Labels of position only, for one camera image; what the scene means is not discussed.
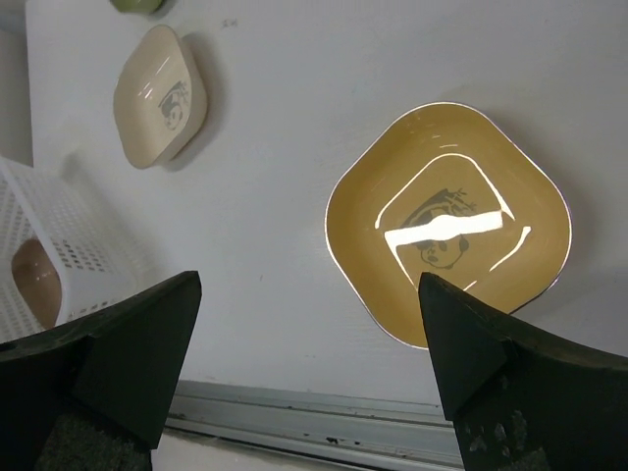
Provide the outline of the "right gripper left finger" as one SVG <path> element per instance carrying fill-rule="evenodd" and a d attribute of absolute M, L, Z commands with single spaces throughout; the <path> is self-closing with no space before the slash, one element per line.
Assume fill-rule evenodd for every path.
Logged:
<path fill-rule="evenodd" d="M 200 301 L 200 276 L 185 271 L 2 342 L 2 469 L 151 469 Z"/>

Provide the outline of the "yellow plate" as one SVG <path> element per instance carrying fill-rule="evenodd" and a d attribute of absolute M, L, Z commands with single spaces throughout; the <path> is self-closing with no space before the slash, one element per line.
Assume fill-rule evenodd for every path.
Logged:
<path fill-rule="evenodd" d="M 556 283 L 573 224 L 555 182 L 488 116 L 435 102 L 397 118 L 342 175 L 325 236 L 374 322 L 423 350 L 423 274 L 513 313 Z"/>

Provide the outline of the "brown plate front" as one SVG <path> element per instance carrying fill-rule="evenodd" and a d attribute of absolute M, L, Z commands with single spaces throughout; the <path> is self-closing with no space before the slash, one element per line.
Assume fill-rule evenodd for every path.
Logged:
<path fill-rule="evenodd" d="M 45 330 L 59 317 L 62 285 L 59 274 L 38 239 L 26 240 L 13 256 L 14 282 L 30 312 Z"/>

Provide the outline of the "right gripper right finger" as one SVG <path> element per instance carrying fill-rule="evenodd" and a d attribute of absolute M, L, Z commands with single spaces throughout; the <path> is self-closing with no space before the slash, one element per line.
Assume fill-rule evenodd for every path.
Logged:
<path fill-rule="evenodd" d="M 625 357 L 504 314 L 432 273 L 418 299 L 465 469 L 626 469 Z"/>

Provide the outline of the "white plastic bin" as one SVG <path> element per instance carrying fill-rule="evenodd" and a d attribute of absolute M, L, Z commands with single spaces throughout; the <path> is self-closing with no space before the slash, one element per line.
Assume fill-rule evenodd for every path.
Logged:
<path fill-rule="evenodd" d="M 53 322 L 42 322 L 13 272 L 25 243 L 39 243 L 53 269 Z M 1 341 L 74 321 L 111 306 L 138 288 L 132 263 L 67 183 L 11 159 L 1 159 Z"/>

